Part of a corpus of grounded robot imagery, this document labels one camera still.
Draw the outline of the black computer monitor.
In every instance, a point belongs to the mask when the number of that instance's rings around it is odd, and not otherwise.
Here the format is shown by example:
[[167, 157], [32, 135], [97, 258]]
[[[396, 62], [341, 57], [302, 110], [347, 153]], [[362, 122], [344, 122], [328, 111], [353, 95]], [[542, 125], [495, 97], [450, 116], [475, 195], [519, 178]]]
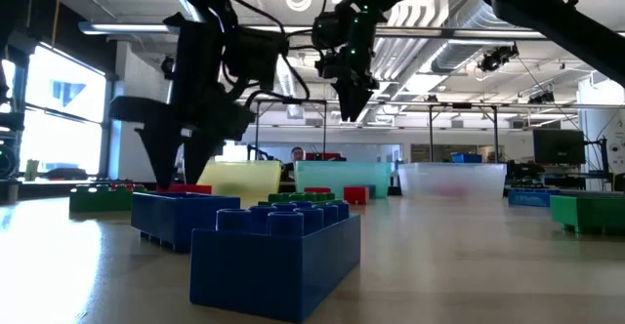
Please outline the black computer monitor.
[[581, 131], [540, 129], [532, 132], [534, 161], [538, 164], [580, 165], [586, 162]]

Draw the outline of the flat black object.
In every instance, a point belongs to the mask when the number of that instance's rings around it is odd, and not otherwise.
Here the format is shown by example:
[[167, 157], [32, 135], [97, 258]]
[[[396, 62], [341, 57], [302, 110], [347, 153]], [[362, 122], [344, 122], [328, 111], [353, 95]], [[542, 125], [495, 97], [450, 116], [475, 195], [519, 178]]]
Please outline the flat black object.
[[89, 175], [80, 168], [55, 168], [44, 174], [51, 181], [86, 181]]

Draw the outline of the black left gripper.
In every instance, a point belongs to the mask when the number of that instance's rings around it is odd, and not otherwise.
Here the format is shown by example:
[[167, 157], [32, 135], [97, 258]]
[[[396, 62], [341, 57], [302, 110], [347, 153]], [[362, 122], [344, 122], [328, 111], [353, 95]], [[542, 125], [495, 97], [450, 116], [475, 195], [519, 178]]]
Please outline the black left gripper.
[[[219, 82], [224, 37], [216, 21], [190, 21], [180, 14], [164, 20], [179, 32], [166, 102], [120, 96], [110, 105], [110, 117], [142, 123], [136, 129], [146, 149], [157, 186], [168, 189], [175, 172], [183, 129], [220, 140], [239, 141], [254, 114], [229, 98]], [[187, 184], [196, 184], [214, 153], [210, 138], [192, 136], [184, 144]]]

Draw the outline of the silver ventilation duct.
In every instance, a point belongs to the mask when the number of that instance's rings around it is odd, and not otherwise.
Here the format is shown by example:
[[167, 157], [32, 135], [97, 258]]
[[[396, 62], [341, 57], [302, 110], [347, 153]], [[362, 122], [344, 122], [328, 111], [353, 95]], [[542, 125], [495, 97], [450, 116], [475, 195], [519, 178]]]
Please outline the silver ventilation duct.
[[[498, 19], [483, 0], [465, 0], [444, 24], [450, 28], [512, 28]], [[432, 72], [450, 73], [466, 63], [483, 48], [476, 41], [446, 40], [431, 62]]]

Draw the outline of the green toy brick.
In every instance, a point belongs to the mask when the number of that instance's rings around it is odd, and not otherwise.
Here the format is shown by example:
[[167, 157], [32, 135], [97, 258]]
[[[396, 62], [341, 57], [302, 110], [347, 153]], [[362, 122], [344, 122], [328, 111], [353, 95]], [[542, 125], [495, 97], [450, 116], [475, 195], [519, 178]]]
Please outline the green toy brick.
[[113, 191], [110, 184], [78, 185], [70, 192], [68, 210], [71, 214], [130, 211], [134, 192], [147, 192], [147, 188]]
[[265, 201], [259, 201], [260, 206], [271, 205], [272, 203], [289, 203], [308, 201], [315, 204], [340, 202], [332, 192], [283, 192], [269, 194]]
[[565, 231], [625, 235], [625, 197], [553, 195], [550, 212]]

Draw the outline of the yellow plastic bin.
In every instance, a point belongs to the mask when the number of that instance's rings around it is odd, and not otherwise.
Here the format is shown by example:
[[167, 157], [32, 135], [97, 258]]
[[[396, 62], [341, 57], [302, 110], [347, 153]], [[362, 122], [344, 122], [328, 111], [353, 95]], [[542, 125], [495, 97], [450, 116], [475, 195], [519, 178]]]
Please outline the yellow plastic bin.
[[210, 185], [217, 195], [264, 198], [278, 193], [280, 177], [278, 161], [209, 161], [197, 183]]

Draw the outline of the clear plastic bin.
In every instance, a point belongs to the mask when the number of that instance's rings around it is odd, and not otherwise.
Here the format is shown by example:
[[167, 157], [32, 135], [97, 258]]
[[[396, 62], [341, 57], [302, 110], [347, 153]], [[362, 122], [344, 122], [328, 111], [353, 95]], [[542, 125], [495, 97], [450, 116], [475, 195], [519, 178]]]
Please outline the clear plastic bin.
[[404, 197], [439, 197], [434, 187], [442, 183], [464, 184], [471, 189], [467, 198], [490, 200], [503, 196], [507, 166], [493, 163], [410, 163], [398, 166]]

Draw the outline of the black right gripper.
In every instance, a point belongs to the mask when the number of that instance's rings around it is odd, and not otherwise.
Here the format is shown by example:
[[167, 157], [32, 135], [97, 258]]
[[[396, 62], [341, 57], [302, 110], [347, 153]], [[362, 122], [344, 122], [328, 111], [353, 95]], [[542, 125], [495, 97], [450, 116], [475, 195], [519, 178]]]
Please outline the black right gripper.
[[320, 77], [336, 78], [341, 118], [355, 122], [367, 106], [378, 82], [371, 73], [379, 12], [367, 5], [351, 5], [323, 12], [314, 19], [312, 44], [323, 55], [315, 63]]

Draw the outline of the blue toy brick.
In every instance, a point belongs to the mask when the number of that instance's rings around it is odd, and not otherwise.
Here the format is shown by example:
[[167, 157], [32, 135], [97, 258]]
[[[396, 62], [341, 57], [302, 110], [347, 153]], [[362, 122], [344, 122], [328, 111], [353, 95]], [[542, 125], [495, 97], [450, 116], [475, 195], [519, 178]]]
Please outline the blue toy brick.
[[301, 323], [359, 264], [360, 226], [346, 203], [222, 209], [191, 235], [189, 299]]
[[148, 241], [165, 244], [174, 252], [188, 253], [196, 228], [215, 228], [217, 212], [240, 209], [236, 196], [177, 192], [134, 192], [131, 227]]
[[557, 189], [509, 189], [508, 203], [515, 206], [549, 208], [551, 205], [551, 197], [560, 194], [561, 192]]

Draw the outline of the teal plastic bin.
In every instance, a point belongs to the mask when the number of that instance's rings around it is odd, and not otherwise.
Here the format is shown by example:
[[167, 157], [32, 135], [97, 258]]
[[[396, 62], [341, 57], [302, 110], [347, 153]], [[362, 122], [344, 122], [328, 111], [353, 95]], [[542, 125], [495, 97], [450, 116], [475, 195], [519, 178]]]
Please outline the teal plastic bin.
[[391, 173], [390, 163], [350, 161], [299, 161], [294, 171], [297, 192], [306, 187], [328, 187], [342, 197], [345, 186], [374, 185], [376, 199], [387, 197]]

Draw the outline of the black metal rig frame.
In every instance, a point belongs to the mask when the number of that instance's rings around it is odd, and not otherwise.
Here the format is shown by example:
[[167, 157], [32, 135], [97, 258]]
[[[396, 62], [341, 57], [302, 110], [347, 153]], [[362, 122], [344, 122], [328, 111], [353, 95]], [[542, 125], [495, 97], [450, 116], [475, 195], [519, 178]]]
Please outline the black metal rig frame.
[[323, 112], [320, 114], [320, 116], [322, 117], [322, 130], [323, 130], [323, 134], [322, 134], [322, 154], [321, 156], [324, 156], [326, 154], [326, 142], [327, 142], [327, 114], [328, 114], [328, 101], [327, 100], [312, 100], [312, 99], [295, 99], [295, 98], [291, 98], [291, 97], [278, 97], [278, 98], [258, 98], [256, 100], [254, 100], [254, 103], [256, 104], [256, 119], [255, 119], [255, 141], [254, 141], [254, 145], [253, 148], [255, 150], [255, 154], [254, 154], [254, 158], [258, 159], [259, 158], [259, 153], [261, 151], [260, 146], [259, 146], [259, 134], [260, 134], [260, 119], [262, 117], [262, 113], [261, 113], [261, 105], [263, 103], [270, 103], [270, 104], [274, 104], [274, 103], [280, 103], [280, 104], [293, 104], [293, 105], [304, 105], [304, 104], [319, 104], [323, 106]]
[[469, 109], [479, 109], [482, 112], [485, 112], [487, 108], [489, 108], [492, 112], [492, 115], [489, 117], [489, 120], [493, 124], [493, 143], [494, 143], [494, 161], [496, 163], [499, 162], [499, 125], [498, 125], [498, 113], [499, 113], [499, 104], [494, 102], [428, 102], [426, 104], [428, 109], [428, 127], [429, 127], [429, 159], [431, 162], [435, 161], [435, 146], [434, 146], [434, 108], [435, 107], [451, 107], [452, 109], [461, 109], [461, 110], [469, 110]]

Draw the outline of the black machine frame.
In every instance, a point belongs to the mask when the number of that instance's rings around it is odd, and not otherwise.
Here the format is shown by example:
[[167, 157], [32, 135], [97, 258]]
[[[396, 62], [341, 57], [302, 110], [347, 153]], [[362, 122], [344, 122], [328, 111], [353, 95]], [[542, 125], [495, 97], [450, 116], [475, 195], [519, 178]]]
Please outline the black machine frame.
[[592, 191], [591, 180], [598, 181], [598, 187], [601, 191], [606, 191], [606, 186], [612, 183], [613, 174], [609, 169], [608, 154], [607, 154], [607, 139], [605, 136], [595, 139], [593, 141], [584, 141], [585, 146], [599, 148], [600, 152], [596, 154], [598, 167], [595, 170], [589, 170], [585, 174], [585, 190]]

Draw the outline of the person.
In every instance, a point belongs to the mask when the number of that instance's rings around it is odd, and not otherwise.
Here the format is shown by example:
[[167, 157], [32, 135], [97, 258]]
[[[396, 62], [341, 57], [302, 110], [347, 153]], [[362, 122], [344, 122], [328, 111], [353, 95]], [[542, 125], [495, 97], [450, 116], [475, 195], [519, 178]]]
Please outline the person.
[[281, 176], [280, 176], [280, 192], [295, 192], [295, 165], [298, 161], [305, 159], [305, 151], [296, 146], [291, 150], [291, 161], [289, 163], [285, 163], [281, 166]]

